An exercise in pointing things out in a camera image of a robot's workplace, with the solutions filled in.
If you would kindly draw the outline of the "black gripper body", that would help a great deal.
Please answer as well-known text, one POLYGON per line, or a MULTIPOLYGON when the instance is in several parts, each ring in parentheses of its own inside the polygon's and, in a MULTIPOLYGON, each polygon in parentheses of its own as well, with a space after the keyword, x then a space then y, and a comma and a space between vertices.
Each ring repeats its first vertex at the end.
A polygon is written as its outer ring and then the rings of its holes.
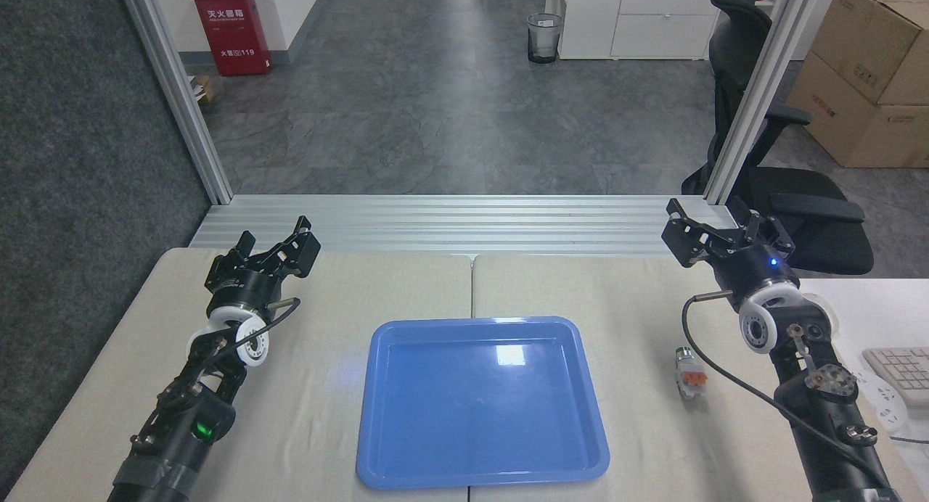
POLYGON ((281 300, 283 277, 259 273, 249 268, 220 271, 212 268, 207 274, 207 290, 212 298, 207 305, 207 317, 220 307, 232 306, 251 310, 262 319, 271 319, 269 304, 281 300))
POLYGON ((799 287, 801 283, 780 253, 769 245, 750 245, 716 258, 714 275, 722 290, 732 292, 729 304, 735 311, 746 297, 770 284, 788 281, 799 287))

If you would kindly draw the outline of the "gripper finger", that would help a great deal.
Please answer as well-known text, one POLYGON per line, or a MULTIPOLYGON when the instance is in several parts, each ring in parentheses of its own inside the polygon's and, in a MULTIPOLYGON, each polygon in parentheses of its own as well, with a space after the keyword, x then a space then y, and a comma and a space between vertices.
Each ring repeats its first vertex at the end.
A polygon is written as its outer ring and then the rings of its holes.
POLYGON ((739 225, 744 244, 770 245, 784 258, 793 253, 795 244, 792 237, 773 215, 760 214, 741 197, 729 198, 729 212, 739 225))
POLYGON ((693 220, 677 198, 670 198, 666 207, 669 221, 661 232, 661 240, 685 268, 700 261, 713 262, 727 257, 739 241, 739 229, 720 229, 693 220))
POLYGON ((307 277, 322 249, 311 228, 309 219, 299 215, 288 238, 276 243, 268 251, 253 255, 253 268, 279 279, 288 275, 301 279, 307 277))
POLYGON ((251 255, 255 237, 249 231, 243 231, 236 245, 225 255, 216 256, 211 263, 205 280, 206 288, 219 288, 219 284, 230 277, 236 268, 246 264, 251 255))

